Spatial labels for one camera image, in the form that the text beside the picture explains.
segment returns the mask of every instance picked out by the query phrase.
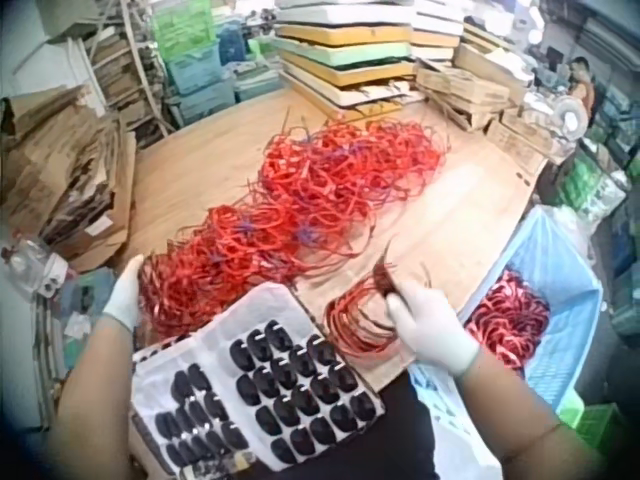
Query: green container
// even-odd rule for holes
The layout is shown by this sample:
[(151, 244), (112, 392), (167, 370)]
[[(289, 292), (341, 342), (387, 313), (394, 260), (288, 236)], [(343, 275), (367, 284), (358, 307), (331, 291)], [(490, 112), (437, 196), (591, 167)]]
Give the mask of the green container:
[(575, 390), (569, 390), (558, 409), (558, 417), (563, 423), (575, 429), (584, 413), (584, 402)]
[(605, 458), (624, 445), (628, 434), (625, 422), (614, 403), (585, 408), (576, 432)]
[(165, 62), (215, 43), (211, 0), (164, 0), (151, 5), (153, 34)]

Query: blue basket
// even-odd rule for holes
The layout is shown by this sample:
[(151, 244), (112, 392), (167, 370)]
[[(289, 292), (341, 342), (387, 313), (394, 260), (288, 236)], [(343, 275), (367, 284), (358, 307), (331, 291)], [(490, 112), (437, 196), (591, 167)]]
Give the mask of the blue basket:
[(209, 115), (235, 105), (233, 79), (207, 85), (189, 95), (179, 95), (168, 101), (180, 127), (185, 127)]
[(167, 62), (171, 82), (181, 95), (188, 95), (222, 80), (223, 70), (218, 44), (219, 42), (215, 42)]
[(602, 284), (566, 234), (535, 207), (459, 313), (461, 320), (466, 322), (506, 267), (519, 272), (551, 307), (549, 327), (525, 367), (525, 378), (557, 410), (573, 389), (591, 345)]

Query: latex glove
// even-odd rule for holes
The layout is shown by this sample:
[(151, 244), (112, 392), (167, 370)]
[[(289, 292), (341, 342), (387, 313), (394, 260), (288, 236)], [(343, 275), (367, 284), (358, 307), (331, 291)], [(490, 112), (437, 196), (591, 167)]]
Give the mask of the latex glove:
[(115, 318), (130, 332), (138, 324), (138, 271), (143, 261), (144, 255), (129, 260), (102, 311), (103, 315)]
[(473, 363), (480, 344), (463, 328), (447, 297), (440, 290), (415, 282), (396, 283), (405, 302), (387, 296), (387, 314), (398, 336), (419, 361), (443, 367), (459, 377)]

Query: wooden table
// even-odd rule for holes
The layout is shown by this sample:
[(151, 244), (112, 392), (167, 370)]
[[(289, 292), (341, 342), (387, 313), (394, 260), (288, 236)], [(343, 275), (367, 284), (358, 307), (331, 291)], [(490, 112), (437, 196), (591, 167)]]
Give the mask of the wooden table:
[[(145, 150), (138, 160), (130, 239), (123, 258), (163, 252), (178, 229), (196, 225), (208, 207), (232, 203), (255, 178), (267, 141), (287, 125), (318, 129), (325, 117), (289, 90), (275, 92), (202, 120)], [(425, 193), (385, 208), (375, 236), (360, 257), (329, 278), (301, 280), (298, 294), (317, 319), (326, 303), (366, 272), (393, 238), (387, 259), (395, 274), (424, 279), (461, 309), (498, 258), (518, 223), (535, 183), (482, 133), (462, 132), (425, 104), (391, 115), (422, 121), (449, 137), (446, 164)], [(382, 302), (371, 309), (379, 309)], [(376, 390), (413, 360), (400, 347), (374, 365), (357, 364)]]

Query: black plastic part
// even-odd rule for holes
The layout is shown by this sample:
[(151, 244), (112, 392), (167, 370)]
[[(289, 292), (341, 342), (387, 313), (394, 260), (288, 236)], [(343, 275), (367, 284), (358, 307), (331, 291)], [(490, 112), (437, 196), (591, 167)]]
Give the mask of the black plastic part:
[(231, 347), (229, 347), (229, 355), (231, 355), (233, 363), (243, 372), (250, 372), (256, 368), (256, 363), (253, 361), (249, 349), (240, 339), (231, 344)]
[(178, 448), (173, 443), (169, 443), (167, 445), (167, 456), (169, 457), (169, 460), (171, 460), (173, 464), (178, 468), (184, 468), (189, 465), (178, 451)]
[(291, 401), (298, 410), (307, 416), (317, 415), (320, 412), (320, 406), (311, 391), (307, 387), (298, 385), (291, 390)]
[(316, 368), (316, 364), (313, 363), (309, 352), (303, 350), (300, 345), (295, 345), (289, 352), (289, 362), (291, 362), (296, 372), (305, 378), (309, 378), (315, 375), (318, 369)]
[(326, 376), (316, 375), (311, 379), (311, 391), (323, 403), (332, 405), (340, 400), (338, 389), (331, 383)]
[(280, 389), (278, 388), (276, 379), (265, 367), (258, 367), (258, 369), (253, 372), (253, 382), (256, 384), (256, 387), (258, 387), (258, 390), (267, 398), (276, 398), (280, 395)]
[(262, 406), (256, 410), (256, 422), (260, 425), (260, 428), (266, 433), (275, 437), (282, 435), (282, 427), (276, 420), (276, 417), (271, 413), (271, 410), (267, 406)]
[(311, 435), (309, 435), (309, 431), (305, 427), (298, 427), (293, 432), (291, 432), (291, 436), (289, 437), (291, 440), (291, 445), (300, 455), (313, 455), (316, 453), (316, 446), (313, 443), (313, 439)]
[(155, 418), (156, 430), (165, 439), (171, 440), (173, 435), (169, 431), (169, 425), (167, 424), (167, 413), (158, 413)]
[(307, 340), (307, 350), (321, 365), (328, 366), (336, 361), (336, 350), (333, 345), (315, 333)]
[(329, 418), (333, 424), (345, 433), (353, 432), (358, 428), (356, 417), (349, 407), (344, 404), (334, 405), (329, 412)]
[(273, 352), (269, 346), (267, 336), (257, 328), (247, 337), (247, 346), (251, 355), (261, 362), (268, 362), (273, 358)]
[(309, 429), (313, 438), (322, 445), (333, 445), (338, 441), (333, 427), (324, 417), (314, 418), (309, 425)]
[(291, 364), (283, 358), (271, 360), (271, 371), (278, 383), (287, 390), (291, 390), (298, 384), (298, 375)]
[(207, 392), (204, 395), (204, 408), (212, 418), (218, 419), (221, 422), (229, 420), (229, 414), (224, 408), (222, 400), (216, 396), (213, 392)]
[(249, 405), (250, 407), (255, 407), (256, 405), (260, 405), (260, 395), (258, 394), (258, 388), (256, 384), (253, 383), (253, 380), (249, 378), (249, 375), (246, 373), (242, 375), (236, 381), (236, 388), (238, 389), (238, 393), (244, 403)]
[(287, 427), (297, 427), (300, 425), (300, 415), (296, 410), (296, 406), (290, 398), (278, 397), (273, 402), (273, 411), (280, 419), (283, 425)]
[(180, 428), (180, 424), (176, 420), (175, 415), (173, 413), (166, 413), (167, 418), (167, 427), (169, 428), (169, 433), (173, 438), (179, 438), (182, 435), (182, 428)]
[(245, 450), (249, 448), (247, 439), (244, 438), (244, 435), (235, 423), (224, 422), (220, 428), (225, 442), (231, 448), (234, 448), (235, 450)]
[(363, 422), (370, 422), (376, 416), (376, 407), (367, 392), (361, 392), (351, 397), (349, 405), (355, 416)]
[(293, 347), (291, 337), (276, 320), (271, 320), (267, 323), (264, 334), (273, 348), (280, 352), (288, 352)]
[(178, 370), (173, 376), (173, 382), (171, 383), (171, 396), (180, 405), (194, 396), (193, 387), (189, 383), (189, 377), (182, 370)]
[(204, 460), (212, 460), (216, 458), (216, 452), (214, 452), (213, 448), (211, 448), (211, 446), (199, 435), (196, 435), (191, 439), (191, 448), (193, 448), (193, 451), (196, 452), (198, 457)]
[(211, 382), (205, 375), (197, 363), (192, 363), (187, 368), (187, 377), (189, 377), (189, 383), (201, 392), (211, 391)]
[(344, 363), (333, 364), (329, 367), (329, 380), (345, 393), (353, 392), (358, 388), (358, 380), (351, 369)]
[(206, 424), (212, 423), (209, 415), (207, 415), (207, 412), (204, 411), (204, 408), (202, 408), (202, 405), (200, 405), (200, 402), (197, 400), (189, 402), (188, 408), (189, 415), (191, 415), (191, 418), (193, 418), (198, 425), (205, 426)]
[(196, 428), (196, 424), (193, 422), (193, 419), (189, 416), (184, 407), (176, 408), (176, 420), (183, 432), (193, 433)]
[(191, 445), (189, 445), (186, 440), (178, 442), (178, 450), (180, 451), (182, 458), (184, 458), (189, 465), (200, 460), (200, 457), (193, 451), (193, 448), (191, 448)]
[(296, 456), (293, 454), (289, 445), (284, 438), (276, 438), (273, 442), (271, 442), (271, 451), (276, 456), (278, 460), (282, 463), (286, 463), (287, 465), (295, 465), (298, 463), (296, 460)]
[(231, 453), (231, 449), (229, 448), (229, 446), (224, 443), (220, 435), (218, 435), (213, 430), (209, 430), (207, 433), (205, 433), (204, 438), (206, 439), (211, 449), (216, 453), (216, 455), (224, 456)]

